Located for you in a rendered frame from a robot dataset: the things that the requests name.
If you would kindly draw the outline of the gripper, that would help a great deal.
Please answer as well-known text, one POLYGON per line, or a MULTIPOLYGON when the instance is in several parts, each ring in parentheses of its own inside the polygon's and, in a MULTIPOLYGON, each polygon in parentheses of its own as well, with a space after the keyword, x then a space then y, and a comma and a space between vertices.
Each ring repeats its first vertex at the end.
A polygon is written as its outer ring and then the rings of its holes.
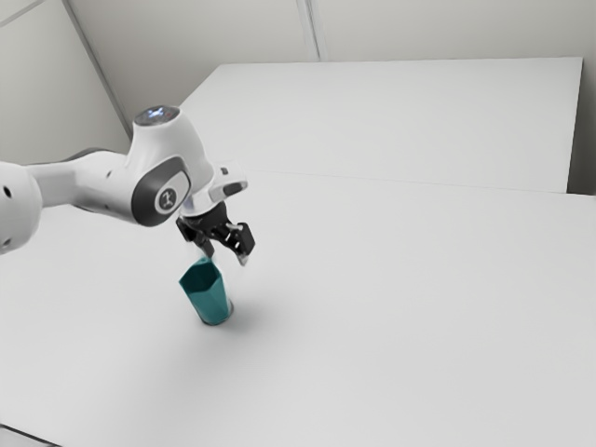
POLYGON ((212 257, 215 249, 211 239, 225 245, 245 266, 255 247, 255 239, 247 223, 231 223, 227 207, 219 203, 211 210, 196 216, 180 215, 176 225, 187 242, 194 242, 206 257, 212 257))

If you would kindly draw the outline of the teal faceted mug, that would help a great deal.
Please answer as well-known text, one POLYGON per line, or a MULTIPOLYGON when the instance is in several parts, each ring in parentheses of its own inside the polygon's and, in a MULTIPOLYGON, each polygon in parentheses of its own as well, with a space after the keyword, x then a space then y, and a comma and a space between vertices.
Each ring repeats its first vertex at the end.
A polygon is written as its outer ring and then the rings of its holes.
POLYGON ((210 258, 203 257, 190 265, 179 284, 204 324, 217 326, 232 316, 234 306, 222 274, 210 258))

